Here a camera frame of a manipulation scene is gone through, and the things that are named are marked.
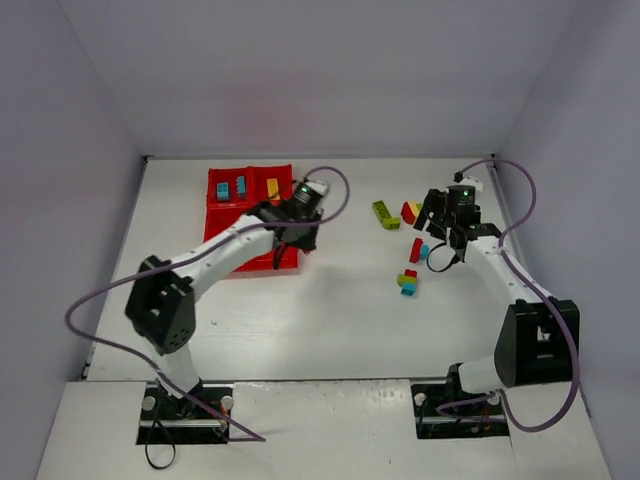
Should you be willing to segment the yellow long lego brick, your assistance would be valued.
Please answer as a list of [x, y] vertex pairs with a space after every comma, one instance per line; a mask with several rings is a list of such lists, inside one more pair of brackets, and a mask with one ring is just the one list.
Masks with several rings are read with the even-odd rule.
[[280, 199], [280, 187], [276, 178], [268, 178], [266, 180], [266, 187], [269, 201]]

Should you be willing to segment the red yellow green lego stack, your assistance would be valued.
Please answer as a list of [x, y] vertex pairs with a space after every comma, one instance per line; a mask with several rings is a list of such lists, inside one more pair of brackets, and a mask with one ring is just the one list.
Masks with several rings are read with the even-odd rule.
[[408, 225], [414, 225], [421, 212], [421, 203], [406, 201], [401, 209], [401, 218]]

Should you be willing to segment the blue long lego brick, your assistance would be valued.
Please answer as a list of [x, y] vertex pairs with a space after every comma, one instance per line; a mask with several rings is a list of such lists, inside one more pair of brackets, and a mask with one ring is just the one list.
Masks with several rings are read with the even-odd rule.
[[236, 193], [240, 200], [246, 199], [247, 197], [246, 178], [244, 176], [238, 176], [236, 178]]

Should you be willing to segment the green lego brick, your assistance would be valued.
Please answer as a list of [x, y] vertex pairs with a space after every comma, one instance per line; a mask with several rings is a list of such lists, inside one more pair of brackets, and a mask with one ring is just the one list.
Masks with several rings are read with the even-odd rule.
[[388, 231], [396, 231], [400, 229], [401, 219], [391, 215], [383, 200], [374, 201], [372, 203], [372, 209], [383, 229]]

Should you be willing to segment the blue oval printed lego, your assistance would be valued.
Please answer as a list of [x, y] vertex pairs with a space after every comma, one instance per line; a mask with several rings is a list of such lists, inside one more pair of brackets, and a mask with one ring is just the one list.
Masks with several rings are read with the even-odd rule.
[[227, 182], [216, 184], [216, 199], [218, 202], [227, 202], [230, 200], [230, 190]]

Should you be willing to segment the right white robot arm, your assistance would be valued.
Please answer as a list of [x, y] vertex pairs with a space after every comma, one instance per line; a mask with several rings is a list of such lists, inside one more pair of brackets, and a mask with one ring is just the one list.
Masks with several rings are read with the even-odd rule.
[[453, 251], [452, 262], [471, 267], [506, 309], [493, 353], [455, 367], [462, 391], [481, 394], [574, 379], [577, 305], [553, 297], [522, 269], [500, 241], [498, 227], [481, 221], [475, 187], [429, 190], [414, 228]]

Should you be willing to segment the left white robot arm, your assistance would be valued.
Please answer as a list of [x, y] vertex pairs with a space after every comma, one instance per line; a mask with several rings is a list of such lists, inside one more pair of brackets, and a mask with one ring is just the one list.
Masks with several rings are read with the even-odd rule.
[[225, 245], [190, 265], [133, 283], [125, 315], [153, 347], [153, 361], [169, 378], [161, 385], [171, 396], [181, 399], [185, 392], [194, 395], [201, 388], [189, 349], [201, 296], [239, 267], [278, 247], [313, 250], [318, 228], [306, 224], [321, 219], [329, 191], [324, 181], [305, 180], [290, 198], [276, 205], [268, 201], [255, 205], [226, 230], [170, 263], [197, 256], [227, 238]]

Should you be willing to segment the red lego with blue brick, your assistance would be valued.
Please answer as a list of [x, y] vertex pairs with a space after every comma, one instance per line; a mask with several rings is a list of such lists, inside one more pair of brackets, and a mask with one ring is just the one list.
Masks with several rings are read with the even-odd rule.
[[427, 259], [430, 253], [430, 246], [423, 239], [416, 237], [412, 243], [409, 262], [417, 264]]

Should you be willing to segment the red four-compartment bin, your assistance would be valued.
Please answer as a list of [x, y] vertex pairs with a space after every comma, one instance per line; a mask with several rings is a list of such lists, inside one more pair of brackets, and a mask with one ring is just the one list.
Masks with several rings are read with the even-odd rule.
[[[236, 178], [246, 178], [247, 197], [240, 200], [236, 193]], [[203, 241], [206, 242], [231, 226], [239, 216], [260, 201], [268, 199], [266, 180], [276, 178], [280, 187], [280, 199], [271, 200], [277, 205], [293, 193], [293, 168], [290, 164], [272, 166], [245, 166], [236, 168], [212, 168], [208, 171], [206, 218]], [[227, 182], [230, 200], [218, 202], [216, 184]]]

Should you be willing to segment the green red blue lego cluster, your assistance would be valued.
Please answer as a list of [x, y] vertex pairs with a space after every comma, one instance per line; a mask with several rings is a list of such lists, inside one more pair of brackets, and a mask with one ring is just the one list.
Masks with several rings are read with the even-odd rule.
[[396, 283], [404, 296], [412, 297], [416, 293], [418, 274], [416, 270], [406, 269], [396, 277]]

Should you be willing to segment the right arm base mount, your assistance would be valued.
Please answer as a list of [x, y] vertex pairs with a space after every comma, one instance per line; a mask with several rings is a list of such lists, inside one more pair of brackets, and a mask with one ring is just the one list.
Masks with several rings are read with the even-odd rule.
[[502, 406], [487, 400], [447, 407], [441, 405], [479, 398], [456, 391], [446, 382], [418, 382], [411, 386], [415, 431], [418, 440], [482, 439], [509, 437]]

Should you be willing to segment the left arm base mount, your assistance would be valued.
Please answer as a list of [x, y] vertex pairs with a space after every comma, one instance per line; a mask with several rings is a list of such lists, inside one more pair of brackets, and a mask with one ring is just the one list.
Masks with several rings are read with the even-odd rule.
[[229, 438], [229, 424], [185, 399], [170, 397], [157, 384], [143, 395], [137, 445], [221, 445]]

